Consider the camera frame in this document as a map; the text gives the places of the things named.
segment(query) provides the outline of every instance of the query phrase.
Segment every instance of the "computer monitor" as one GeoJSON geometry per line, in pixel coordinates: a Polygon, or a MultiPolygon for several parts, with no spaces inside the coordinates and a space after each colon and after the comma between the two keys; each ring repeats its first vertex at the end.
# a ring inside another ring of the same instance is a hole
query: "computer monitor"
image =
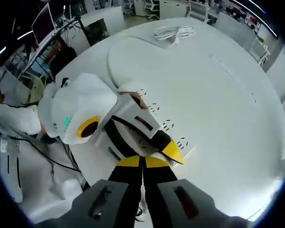
{"type": "Polygon", "coordinates": [[[55,24],[49,10],[49,5],[46,4],[32,24],[32,30],[37,43],[40,44],[40,42],[54,29],[55,24]]]}

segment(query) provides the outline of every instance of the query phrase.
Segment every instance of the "white table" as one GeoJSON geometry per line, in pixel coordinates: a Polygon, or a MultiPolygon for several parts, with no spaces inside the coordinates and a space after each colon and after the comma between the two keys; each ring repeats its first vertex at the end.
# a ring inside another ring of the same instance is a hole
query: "white table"
{"type": "MultiPolygon", "coordinates": [[[[285,116],[262,68],[235,41],[192,18],[154,21],[124,30],[89,48],[58,75],[94,73],[114,87],[140,80],[147,104],[160,105],[192,151],[173,168],[211,195],[219,210],[248,218],[268,200],[285,158],[285,116]],[[170,49],[153,38],[161,26],[194,26],[196,35],[170,49]]],[[[108,178],[115,160],[91,142],[71,146],[90,184],[108,178]]]]}

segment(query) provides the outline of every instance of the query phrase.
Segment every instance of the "black cord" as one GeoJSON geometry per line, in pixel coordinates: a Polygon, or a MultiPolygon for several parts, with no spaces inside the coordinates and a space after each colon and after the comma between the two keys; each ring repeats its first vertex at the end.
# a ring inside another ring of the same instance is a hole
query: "black cord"
{"type": "Polygon", "coordinates": [[[19,140],[19,141],[27,141],[29,142],[37,151],[39,151],[39,153],[41,153],[45,158],[49,159],[50,161],[52,161],[53,163],[57,164],[57,165],[60,165],[66,169],[70,169],[70,170],[73,170],[73,171],[77,171],[77,172],[81,172],[80,170],[77,170],[77,169],[74,169],[74,168],[71,168],[71,167],[68,167],[68,166],[65,166],[63,164],[60,164],[59,162],[51,159],[50,157],[46,156],[37,146],[35,146],[30,140],[27,140],[27,139],[19,139],[19,138],[15,138],[15,137],[9,137],[13,140],[19,140]]]}

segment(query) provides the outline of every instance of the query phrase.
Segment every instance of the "white cable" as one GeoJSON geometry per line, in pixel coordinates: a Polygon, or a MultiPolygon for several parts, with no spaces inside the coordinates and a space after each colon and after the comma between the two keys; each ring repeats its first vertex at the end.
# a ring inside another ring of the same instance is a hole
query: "white cable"
{"type": "Polygon", "coordinates": [[[175,44],[178,44],[179,38],[193,37],[194,28],[190,26],[182,27],[160,27],[155,30],[154,37],[157,40],[166,40],[170,39],[172,42],[170,47],[173,47],[175,44]]]}

